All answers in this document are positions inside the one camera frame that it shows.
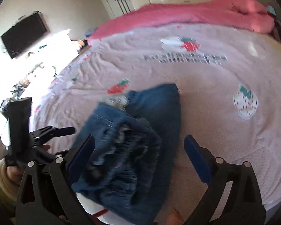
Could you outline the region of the green sleeved left forearm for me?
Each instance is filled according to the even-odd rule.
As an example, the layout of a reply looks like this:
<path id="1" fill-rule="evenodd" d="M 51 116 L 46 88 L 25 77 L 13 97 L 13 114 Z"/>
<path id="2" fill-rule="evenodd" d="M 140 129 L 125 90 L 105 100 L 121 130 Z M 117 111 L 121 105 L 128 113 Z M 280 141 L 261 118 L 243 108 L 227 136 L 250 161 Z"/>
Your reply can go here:
<path id="1" fill-rule="evenodd" d="M 0 215 L 7 218 L 15 217 L 16 201 L 19 185 L 13 183 L 7 176 L 5 160 L 0 161 Z"/>

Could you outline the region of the left hand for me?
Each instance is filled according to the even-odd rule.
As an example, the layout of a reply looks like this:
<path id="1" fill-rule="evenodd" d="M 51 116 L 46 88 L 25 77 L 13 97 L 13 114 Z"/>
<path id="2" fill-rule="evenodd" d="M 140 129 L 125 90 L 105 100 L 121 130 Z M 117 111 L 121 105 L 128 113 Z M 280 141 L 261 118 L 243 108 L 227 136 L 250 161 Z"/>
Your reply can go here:
<path id="1" fill-rule="evenodd" d="M 6 164 L 5 158 L 2 158 L 3 164 L 1 168 L 1 176 L 4 183 L 8 186 L 21 184 L 23 178 L 24 170 L 17 166 L 8 166 Z"/>

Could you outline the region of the right hand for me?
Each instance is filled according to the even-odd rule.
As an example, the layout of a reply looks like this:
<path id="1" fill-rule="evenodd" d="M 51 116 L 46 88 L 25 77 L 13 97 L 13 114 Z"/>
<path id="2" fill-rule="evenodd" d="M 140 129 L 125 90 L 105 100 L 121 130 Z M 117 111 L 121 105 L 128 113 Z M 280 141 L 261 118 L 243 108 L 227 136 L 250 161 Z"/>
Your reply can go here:
<path id="1" fill-rule="evenodd" d="M 183 218 L 178 210 L 173 209 L 165 221 L 165 225 L 183 225 Z"/>

